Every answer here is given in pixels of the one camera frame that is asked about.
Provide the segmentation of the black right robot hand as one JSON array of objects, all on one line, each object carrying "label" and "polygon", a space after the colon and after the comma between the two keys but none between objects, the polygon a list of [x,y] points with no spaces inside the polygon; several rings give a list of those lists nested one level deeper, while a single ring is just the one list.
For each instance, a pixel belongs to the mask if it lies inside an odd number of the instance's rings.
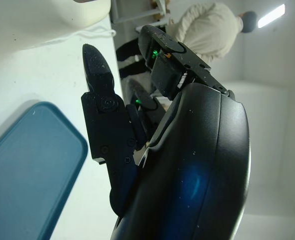
[{"label": "black right robot hand", "polygon": [[105,164],[113,240],[231,240],[251,171],[244,106],[186,45],[145,25],[138,47],[168,110],[132,81],[129,104],[114,91],[103,55],[82,47],[81,97],[91,157]]}]

